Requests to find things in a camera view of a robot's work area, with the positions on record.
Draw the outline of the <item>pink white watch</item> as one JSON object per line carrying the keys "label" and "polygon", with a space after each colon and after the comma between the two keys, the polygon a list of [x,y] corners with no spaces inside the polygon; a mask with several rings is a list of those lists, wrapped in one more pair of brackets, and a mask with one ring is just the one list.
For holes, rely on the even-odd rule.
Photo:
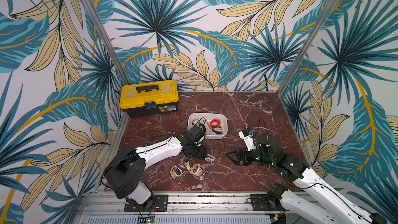
{"label": "pink white watch", "polygon": [[206,162],[214,162],[215,161],[215,157],[211,154],[208,154],[207,157],[205,158]]}

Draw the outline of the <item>dark brown leather watch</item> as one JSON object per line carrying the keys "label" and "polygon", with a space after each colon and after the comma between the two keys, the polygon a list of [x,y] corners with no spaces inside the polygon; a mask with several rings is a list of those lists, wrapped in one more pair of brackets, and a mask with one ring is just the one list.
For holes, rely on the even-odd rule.
{"label": "dark brown leather watch", "polygon": [[216,135],[223,135],[223,129],[221,127],[212,128],[212,132]]}

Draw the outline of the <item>cream square-face watch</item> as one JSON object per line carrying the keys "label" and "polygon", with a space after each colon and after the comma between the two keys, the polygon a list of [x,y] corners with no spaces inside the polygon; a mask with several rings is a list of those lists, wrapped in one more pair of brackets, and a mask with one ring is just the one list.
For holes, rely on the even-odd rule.
{"label": "cream square-face watch", "polygon": [[209,123],[208,123],[207,120],[204,120],[203,125],[205,126],[205,128],[206,128],[207,131],[210,131],[210,130],[211,130],[211,127],[210,127],[210,125],[209,125]]}

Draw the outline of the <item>rose gold brown-strap watch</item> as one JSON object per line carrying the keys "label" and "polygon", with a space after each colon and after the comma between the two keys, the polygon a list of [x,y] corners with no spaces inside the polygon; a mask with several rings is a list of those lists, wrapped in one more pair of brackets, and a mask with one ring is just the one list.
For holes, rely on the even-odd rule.
{"label": "rose gold brown-strap watch", "polygon": [[197,125],[198,124],[198,122],[199,122],[199,120],[196,118],[196,119],[193,119],[193,121],[192,121],[192,125]]}

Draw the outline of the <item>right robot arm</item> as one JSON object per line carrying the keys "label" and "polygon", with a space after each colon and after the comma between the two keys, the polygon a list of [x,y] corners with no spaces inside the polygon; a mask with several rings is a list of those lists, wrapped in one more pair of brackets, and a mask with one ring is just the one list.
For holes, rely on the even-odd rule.
{"label": "right robot arm", "polygon": [[355,205],[324,181],[315,170],[298,156],[286,153],[276,137],[270,134],[257,138],[246,130],[240,132],[246,148],[228,152],[226,156],[237,166],[267,166],[289,185],[304,190],[318,203],[299,197],[285,186],[275,184],[266,196],[269,205],[276,204],[314,224],[385,224],[378,213],[370,213]]}

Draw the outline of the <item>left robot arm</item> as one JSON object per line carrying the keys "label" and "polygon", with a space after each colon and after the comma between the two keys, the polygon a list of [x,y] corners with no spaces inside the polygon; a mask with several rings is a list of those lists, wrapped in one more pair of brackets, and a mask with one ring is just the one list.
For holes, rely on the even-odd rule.
{"label": "left robot arm", "polygon": [[205,136],[205,131],[196,130],[174,133],[170,138],[146,147],[133,148],[126,145],[111,160],[103,176],[118,199],[129,198],[137,204],[145,205],[153,195],[141,182],[145,170],[181,154],[188,158],[205,159],[207,147],[202,145]]}

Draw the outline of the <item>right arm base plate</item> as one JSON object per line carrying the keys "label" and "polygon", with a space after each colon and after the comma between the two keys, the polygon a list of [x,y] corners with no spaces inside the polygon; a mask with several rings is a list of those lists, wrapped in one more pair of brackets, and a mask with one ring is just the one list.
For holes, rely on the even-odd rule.
{"label": "right arm base plate", "polygon": [[282,206],[280,198],[269,194],[252,194],[247,199],[252,206],[252,210],[284,212],[286,209]]}

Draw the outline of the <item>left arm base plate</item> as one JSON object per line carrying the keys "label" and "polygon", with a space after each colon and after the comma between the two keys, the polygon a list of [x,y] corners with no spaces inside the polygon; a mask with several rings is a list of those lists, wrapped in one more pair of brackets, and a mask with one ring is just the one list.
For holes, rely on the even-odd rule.
{"label": "left arm base plate", "polygon": [[126,197],[124,212],[166,212],[168,200],[168,195],[153,195],[143,204],[138,204],[133,199]]}

